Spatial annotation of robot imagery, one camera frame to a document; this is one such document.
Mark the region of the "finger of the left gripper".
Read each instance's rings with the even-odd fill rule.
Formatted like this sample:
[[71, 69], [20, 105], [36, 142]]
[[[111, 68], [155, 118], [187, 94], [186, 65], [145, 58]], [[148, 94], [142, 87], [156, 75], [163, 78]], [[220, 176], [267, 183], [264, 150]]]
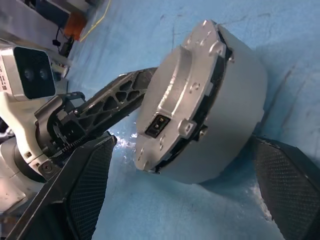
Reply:
[[156, 67], [124, 73], [79, 106], [84, 134], [100, 135], [140, 107]]

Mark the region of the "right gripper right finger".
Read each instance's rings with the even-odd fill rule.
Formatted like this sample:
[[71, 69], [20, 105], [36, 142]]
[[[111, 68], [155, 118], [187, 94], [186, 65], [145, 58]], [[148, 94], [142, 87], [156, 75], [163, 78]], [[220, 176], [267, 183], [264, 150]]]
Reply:
[[286, 240], [320, 238], [320, 169], [298, 147], [254, 138], [261, 197]]

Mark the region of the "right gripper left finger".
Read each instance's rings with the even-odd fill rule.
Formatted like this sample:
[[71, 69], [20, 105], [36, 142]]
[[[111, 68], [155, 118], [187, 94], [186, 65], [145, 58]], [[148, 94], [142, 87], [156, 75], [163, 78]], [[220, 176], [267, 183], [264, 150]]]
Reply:
[[58, 171], [41, 182], [16, 166], [16, 139], [0, 146], [0, 237], [3, 240], [90, 240], [101, 212], [114, 135], [79, 146]]

